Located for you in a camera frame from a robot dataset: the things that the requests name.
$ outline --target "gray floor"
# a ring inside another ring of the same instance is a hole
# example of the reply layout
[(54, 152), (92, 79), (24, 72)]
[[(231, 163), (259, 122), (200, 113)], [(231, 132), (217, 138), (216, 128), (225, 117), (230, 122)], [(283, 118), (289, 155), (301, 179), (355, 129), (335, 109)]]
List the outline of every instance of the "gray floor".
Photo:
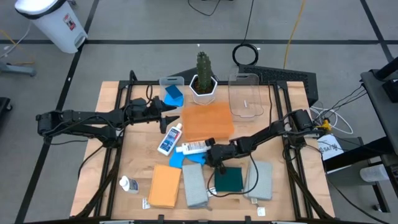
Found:
[[(94, 0), (77, 1), (75, 14), (84, 25)], [(0, 29), (13, 39), (25, 32), (28, 21), (13, 10), (12, 0), (0, 2)], [(394, 0), (367, 0), (386, 40), (398, 39), (398, 19)], [(192, 4), (210, 11), (215, 1)], [(300, 1), (255, 0), (248, 39), (288, 39), (300, 9)], [(91, 40), (164, 40), (164, 39), (242, 39), (249, 16), (250, 1), (222, 1), (212, 17), (189, 8), (184, 0), (125, 1), (100, 0), (88, 33)], [(47, 39), (32, 26), (27, 40)], [(359, 0), (308, 0), (297, 27), (297, 40), (377, 40)], [(5, 44), (0, 45), (0, 54)], [(196, 54), (204, 50), (212, 60), (214, 72), (222, 80), (236, 71), (231, 59), (234, 44), (86, 44), (81, 53), (65, 109), (94, 110), (102, 81), (127, 79), (134, 69), (139, 80), (157, 80), (195, 66)], [(21, 62), (35, 57), (34, 78), (0, 74), (0, 96), (12, 99), (14, 110), (0, 130), (0, 223), (13, 223), (21, 205), (33, 168), (42, 147), (36, 134), (35, 115), (53, 110), (69, 71), (73, 55), (64, 54), (52, 44), (23, 44), (4, 62)], [(282, 68), (284, 44), (256, 44), (258, 65)], [(398, 46), (389, 45), (393, 56)], [(250, 61), (252, 52), (239, 50), (238, 58)], [(291, 45), (287, 68), (315, 72), (320, 101), (332, 106), (359, 86), (359, 74), (387, 63), (377, 45)], [(353, 127), (354, 136), (365, 142), (384, 135), (367, 96), (339, 110)], [(54, 141), (63, 141), (62, 136)], [(85, 144), (50, 148), (43, 172), (32, 198), (27, 222), (67, 218), (75, 193), (76, 173), (83, 160)], [(388, 182), (392, 213), (371, 210), (376, 197), (370, 186), (340, 186), (352, 201), (365, 211), (394, 223), (398, 220), (398, 200)], [(336, 216), (343, 220), (374, 222), (365, 217), (330, 187)]]

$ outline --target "wooden table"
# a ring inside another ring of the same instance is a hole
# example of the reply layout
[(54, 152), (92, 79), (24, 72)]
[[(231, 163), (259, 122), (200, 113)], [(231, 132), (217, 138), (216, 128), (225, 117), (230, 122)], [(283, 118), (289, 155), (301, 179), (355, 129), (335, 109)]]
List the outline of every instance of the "wooden table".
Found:
[[(302, 82), (288, 82), (289, 95), (292, 109), (308, 109), (307, 98)], [(107, 112), (114, 108), (118, 82), (103, 82), (98, 98), (97, 111)], [(145, 98), (146, 86), (133, 86), (132, 98)], [(159, 94), (159, 86), (154, 86), (154, 95)], [(235, 132), (230, 138), (243, 136), (244, 134), (254, 134), (264, 129), (269, 124), (269, 94), (268, 86), (260, 86), (260, 94), (264, 113), (255, 121), (234, 123)], [(283, 93), (280, 91), (282, 106), (285, 110)], [(273, 90), (271, 90), (272, 101), (275, 102)], [(228, 101), (228, 86), (218, 86), (216, 91), (216, 101)], [(185, 106), (193, 105), (192, 93), (186, 86)], [(272, 120), (277, 120), (277, 109), (274, 103), (272, 107)], [(176, 126), (181, 123), (181, 118), (168, 126)], [(225, 198), (209, 198), (209, 207), (213, 210), (187, 208), (185, 201), (185, 190), (183, 179), (180, 180), (177, 203), (174, 209), (155, 208), (147, 210), (142, 209), (142, 199), (149, 196), (152, 173), (156, 164), (169, 164), (169, 157), (157, 152), (157, 147), (164, 135), (160, 133), (158, 123), (135, 124), (126, 128), (124, 138), (123, 152), (119, 167), (119, 178), (126, 175), (136, 179), (140, 189), (138, 194), (129, 194), (117, 185), (112, 219), (135, 219), (135, 220), (155, 220), (158, 215), (164, 214), (166, 220), (244, 220), (245, 215), (250, 215), (252, 220), (295, 220), (292, 205), (292, 196), (290, 193), (288, 174), (286, 164), (282, 158), (281, 137), (274, 138), (257, 147), (253, 152), (255, 160), (271, 162), (273, 165), (272, 174), (272, 200), (260, 201), (259, 205), (266, 208), (266, 216), (257, 216), (256, 206), (242, 195), (230, 195)], [(185, 142), (184, 135), (179, 143)], [(307, 139), (309, 145), (317, 147), (314, 139)], [(96, 139), (90, 139), (85, 157), (97, 149), (101, 143)], [(308, 189), (316, 198), (318, 203), (325, 211), (334, 216), (331, 204), (330, 194), (323, 171), (320, 153), (309, 147), (301, 150), (305, 176), (307, 178)], [(105, 149), (99, 152), (94, 158), (90, 159), (81, 170), (78, 181), (75, 199), (73, 201), (71, 215), (76, 215), (87, 204), (99, 186), (99, 179), (103, 167)], [(230, 159), (225, 161), (226, 166), (242, 167), (243, 178), (246, 178), (250, 158)], [(203, 166), (205, 181), (212, 173), (212, 169)], [(302, 216), (305, 216), (305, 209), (301, 192), (298, 190), (298, 198)], [(108, 201), (108, 192), (104, 194), (101, 214), (105, 214), (106, 202)]]

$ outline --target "potted cactus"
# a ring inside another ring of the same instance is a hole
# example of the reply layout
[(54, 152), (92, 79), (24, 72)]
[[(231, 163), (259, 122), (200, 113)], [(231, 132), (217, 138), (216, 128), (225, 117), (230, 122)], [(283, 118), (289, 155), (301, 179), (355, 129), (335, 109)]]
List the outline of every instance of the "potted cactus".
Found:
[(197, 70), (198, 74), (193, 76), (189, 87), (193, 92), (194, 102), (207, 105), (216, 98), (217, 81), (212, 77), (211, 62), (204, 52), (198, 54)]

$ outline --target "trash can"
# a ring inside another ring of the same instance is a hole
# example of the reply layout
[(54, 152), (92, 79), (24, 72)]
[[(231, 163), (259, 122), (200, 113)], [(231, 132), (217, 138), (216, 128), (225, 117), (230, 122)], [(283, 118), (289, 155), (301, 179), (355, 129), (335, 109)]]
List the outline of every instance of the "trash can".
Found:
[(87, 39), (87, 33), (66, 0), (18, 0), (15, 9), (65, 53), (77, 52)]

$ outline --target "white plant pot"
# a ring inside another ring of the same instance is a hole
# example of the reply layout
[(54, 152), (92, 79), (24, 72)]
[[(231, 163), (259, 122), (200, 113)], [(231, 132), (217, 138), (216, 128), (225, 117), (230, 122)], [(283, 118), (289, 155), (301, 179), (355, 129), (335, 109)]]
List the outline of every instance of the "white plant pot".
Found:
[(191, 83), (189, 84), (189, 88), (192, 90), (193, 101), (199, 105), (207, 105), (216, 99), (216, 88), (218, 82), (212, 77), (211, 79), (214, 83), (213, 91), (207, 94), (198, 94), (196, 93), (195, 89), (192, 88), (193, 82), (197, 79), (197, 77), (198, 75), (194, 75)]

